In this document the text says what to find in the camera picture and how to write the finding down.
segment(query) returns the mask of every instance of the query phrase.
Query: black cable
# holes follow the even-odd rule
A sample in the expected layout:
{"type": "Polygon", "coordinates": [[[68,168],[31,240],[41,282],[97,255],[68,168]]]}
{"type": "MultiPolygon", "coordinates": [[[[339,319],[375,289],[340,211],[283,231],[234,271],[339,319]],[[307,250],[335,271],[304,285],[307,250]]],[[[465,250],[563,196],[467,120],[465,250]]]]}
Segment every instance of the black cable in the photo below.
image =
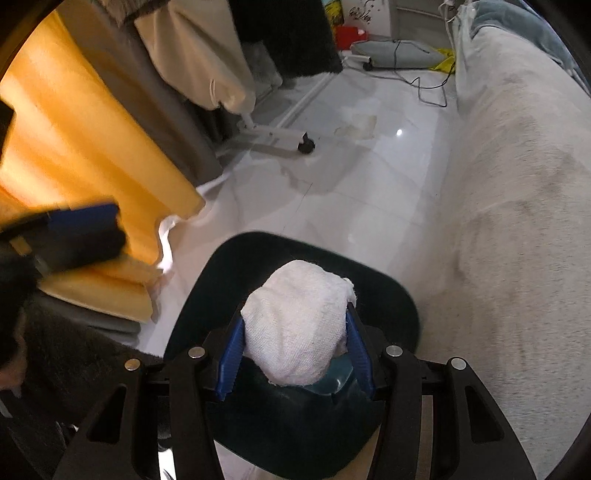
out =
{"type": "MultiPolygon", "coordinates": [[[[397,52],[397,50],[398,50],[398,48],[399,48],[399,46],[400,46],[400,44],[401,44],[401,43],[402,43],[402,42],[401,42],[400,40],[398,40],[398,41],[397,41],[396,48],[394,49],[394,67],[392,68],[392,71],[393,71],[393,72],[394,72],[394,73],[397,75],[397,76],[395,76],[395,77],[392,77],[392,76],[385,76],[385,75],[376,75],[376,74],[373,74],[373,73],[370,73],[370,72],[366,72],[366,71],[364,71],[364,70],[356,69],[356,68],[354,68],[354,67],[351,67],[351,66],[349,66],[349,68],[351,68],[351,69],[353,69],[353,70],[357,70],[357,71],[359,71],[359,72],[361,72],[361,73],[363,73],[363,74],[365,74],[365,75],[367,75],[367,76],[369,76],[369,77],[373,77],[373,78],[379,78],[379,79],[385,79],[385,80],[400,80],[401,82],[404,82],[404,83],[406,83],[407,85],[410,85],[411,87],[414,87],[414,88],[416,88],[416,89],[418,90],[418,99],[419,99],[419,101],[420,101],[420,102],[422,102],[422,103],[426,103],[426,104],[428,104],[428,105],[439,106],[439,107],[442,107],[442,108],[445,108],[445,107],[447,107],[447,95],[446,95],[446,91],[445,91],[444,85],[445,85],[445,84],[446,84],[446,83],[449,81],[450,77],[452,76],[452,73],[455,71],[455,68],[456,68],[456,62],[454,62],[454,63],[453,63],[453,65],[452,65],[452,68],[450,68],[450,70],[449,70],[449,72],[448,72],[447,76],[445,77],[445,79],[444,79],[444,80],[443,80],[443,81],[442,81],[442,82],[441,82],[439,85],[435,85],[435,86],[433,86],[433,87],[422,87],[422,86],[421,86],[421,77],[420,77],[420,76],[419,76],[419,77],[416,77],[416,78],[415,78],[415,79],[414,79],[414,80],[411,82],[410,80],[407,80],[407,79],[406,79],[406,78],[404,78],[402,75],[400,75],[400,74],[399,74],[399,72],[398,72],[398,70],[400,70],[400,69],[397,69],[397,68],[396,68],[396,63],[397,63],[397,56],[396,56],[396,52],[397,52]],[[443,104],[441,104],[441,103],[435,103],[435,102],[430,102],[429,100],[425,100],[425,99],[424,99],[424,98],[421,96],[421,90],[435,90],[435,89],[438,89],[438,88],[440,88],[440,89],[443,91],[443,99],[444,99],[444,103],[443,103],[443,104]]],[[[411,43],[411,44],[412,44],[412,45],[413,45],[415,48],[417,48],[417,49],[419,49],[419,50],[421,50],[421,51],[424,51],[424,50],[423,50],[422,48],[420,48],[418,45],[416,45],[416,44],[414,44],[414,43],[411,43]]]]}

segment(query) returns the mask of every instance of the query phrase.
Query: dark green bucket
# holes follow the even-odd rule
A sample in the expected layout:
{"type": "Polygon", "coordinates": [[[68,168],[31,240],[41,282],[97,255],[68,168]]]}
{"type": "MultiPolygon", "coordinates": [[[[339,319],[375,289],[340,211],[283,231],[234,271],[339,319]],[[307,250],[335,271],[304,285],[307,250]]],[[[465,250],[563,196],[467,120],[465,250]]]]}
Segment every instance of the dark green bucket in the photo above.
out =
{"type": "MultiPolygon", "coordinates": [[[[396,281],[335,253],[263,232],[237,235],[212,255],[181,311],[164,358],[201,344],[227,325],[238,306],[291,260],[315,263],[355,285],[359,317],[393,343],[414,352],[417,309],[396,281]]],[[[308,387],[276,387],[249,359],[242,360],[225,402],[209,404],[214,438],[239,456],[284,478],[333,476],[359,453],[382,419],[383,404],[368,400],[347,355],[308,387]]]]}

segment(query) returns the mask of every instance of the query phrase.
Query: white metal frame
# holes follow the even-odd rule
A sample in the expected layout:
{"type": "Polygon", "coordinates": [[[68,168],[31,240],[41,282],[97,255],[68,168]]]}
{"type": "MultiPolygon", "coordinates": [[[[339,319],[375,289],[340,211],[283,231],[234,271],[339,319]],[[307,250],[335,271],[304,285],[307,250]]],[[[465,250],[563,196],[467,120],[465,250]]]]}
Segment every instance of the white metal frame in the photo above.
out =
{"type": "Polygon", "coordinates": [[[270,125],[256,124],[252,120],[251,115],[245,113],[242,115],[242,122],[238,123],[239,129],[247,134],[297,140],[298,143],[302,143],[307,138],[306,132],[303,130],[286,128],[285,126],[310,103],[310,101],[332,80],[333,77],[334,74],[325,73],[318,82],[281,117],[274,127],[270,125]]]}

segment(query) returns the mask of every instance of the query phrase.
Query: red box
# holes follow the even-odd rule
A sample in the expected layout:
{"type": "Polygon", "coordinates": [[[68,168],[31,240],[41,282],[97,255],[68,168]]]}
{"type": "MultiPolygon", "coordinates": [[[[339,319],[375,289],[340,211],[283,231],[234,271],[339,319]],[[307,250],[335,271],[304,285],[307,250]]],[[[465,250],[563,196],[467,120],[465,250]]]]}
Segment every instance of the red box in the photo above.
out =
{"type": "Polygon", "coordinates": [[[368,33],[361,28],[345,25],[337,25],[336,27],[336,46],[339,50],[349,50],[353,42],[367,39],[368,33]]]}

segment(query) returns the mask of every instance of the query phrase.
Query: blue gripper pad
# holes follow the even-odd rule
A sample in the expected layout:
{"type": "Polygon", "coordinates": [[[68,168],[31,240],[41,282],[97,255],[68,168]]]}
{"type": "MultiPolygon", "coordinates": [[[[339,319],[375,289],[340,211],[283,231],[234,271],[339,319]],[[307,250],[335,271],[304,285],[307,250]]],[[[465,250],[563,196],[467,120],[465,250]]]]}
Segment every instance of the blue gripper pad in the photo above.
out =
{"type": "Polygon", "coordinates": [[[75,210],[54,210],[49,212],[48,227],[54,231],[74,230],[77,233],[109,229],[116,225],[119,207],[104,203],[75,210]]]}
{"type": "Polygon", "coordinates": [[[348,310],[346,314],[346,328],[347,351],[349,352],[349,357],[353,364],[353,371],[355,372],[357,383],[369,398],[373,398],[375,394],[375,384],[371,359],[369,358],[369,354],[361,339],[361,335],[357,330],[355,321],[348,310]]]}
{"type": "Polygon", "coordinates": [[[238,367],[244,352],[244,320],[239,317],[229,335],[226,349],[222,354],[219,370],[217,372],[216,397],[224,401],[234,387],[234,381],[238,373],[238,367]]]}

